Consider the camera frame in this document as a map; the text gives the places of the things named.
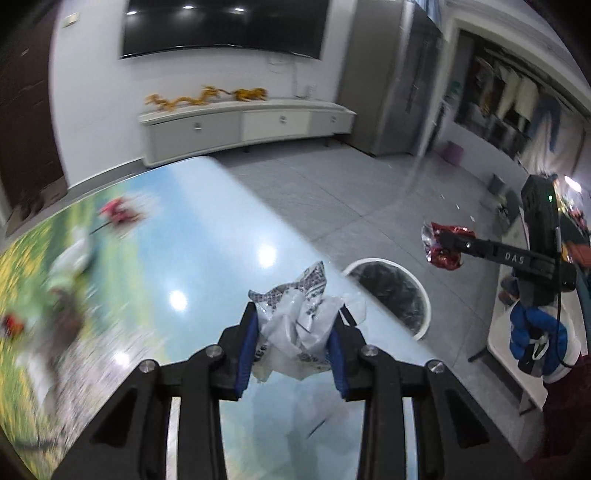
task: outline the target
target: wall outlet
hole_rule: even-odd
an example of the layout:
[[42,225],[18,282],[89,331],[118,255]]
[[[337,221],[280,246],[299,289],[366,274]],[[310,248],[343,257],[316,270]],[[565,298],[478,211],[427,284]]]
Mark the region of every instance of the wall outlet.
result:
[[80,19],[80,12],[76,12],[75,14],[68,15],[64,19],[64,28],[75,24],[76,22],[78,22],[79,19]]

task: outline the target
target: cable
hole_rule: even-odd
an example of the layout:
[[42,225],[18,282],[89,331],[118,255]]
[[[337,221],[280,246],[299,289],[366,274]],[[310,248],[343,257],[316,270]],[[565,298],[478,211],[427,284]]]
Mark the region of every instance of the cable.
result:
[[560,264],[562,262],[562,235],[560,233],[560,214],[558,214],[558,227],[556,228],[557,248],[558,255],[556,257],[556,268],[558,268],[558,309],[556,312],[556,356],[560,365],[565,368],[577,368],[576,365],[569,365],[562,358],[560,358],[560,350],[558,349],[558,335],[560,334],[560,312],[562,311],[562,281],[560,278]]

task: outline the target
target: white cabinet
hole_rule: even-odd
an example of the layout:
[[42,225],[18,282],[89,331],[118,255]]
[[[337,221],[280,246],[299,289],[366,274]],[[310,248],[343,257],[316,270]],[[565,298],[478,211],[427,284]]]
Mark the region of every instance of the white cabinet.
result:
[[303,137],[308,133],[310,112],[305,110],[244,112],[242,119],[242,139],[246,142],[266,138]]
[[218,102],[139,116],[144,164],[156,167],[227,148],[350,133],[355,113],[319,100]]
[[313,112],[310,119],[310,131],[315,137],[327,137],[345,134],[353,128],[354,115],[346,112]]
[[155,160],[176,159],[239,143],[240,115],[240,112],[212,113],[153,125],[150,133]]

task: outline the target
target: black chair leg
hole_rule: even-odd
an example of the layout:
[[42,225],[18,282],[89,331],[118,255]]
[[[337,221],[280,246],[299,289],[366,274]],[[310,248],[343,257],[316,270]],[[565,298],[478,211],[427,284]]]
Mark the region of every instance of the black chair leg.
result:
[[474,355],[472,355],[469,359],[468,359],[468,363],[471,364],[472,362],[475,362],[476,360],[478,360],[479,358],[483,357],[486,355],[487,353],[487,349],[486,347],[484,347],[482,350],[480,350],[480,352],[475,353]]

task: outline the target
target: metal screw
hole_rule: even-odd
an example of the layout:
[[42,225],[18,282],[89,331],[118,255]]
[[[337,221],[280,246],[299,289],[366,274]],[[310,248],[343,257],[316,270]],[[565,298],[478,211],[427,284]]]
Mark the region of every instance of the metal screw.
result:
[[429,360],[427,368],[434,374],[442,374],[445,371],[445,365],[441,360]]
[[216,358],[223,353],[223,348],[219,345],[210,345],[205,349],[205,355],[209,358]]
[[156,368],[156,362],[154,360],[143,360],[139,365],[139,371],[142,373],[149,373]]
[[363,356],[376,356],[378,352],[379,349],[375,345],[363,345],[363,347],[361,347],[361,353]]

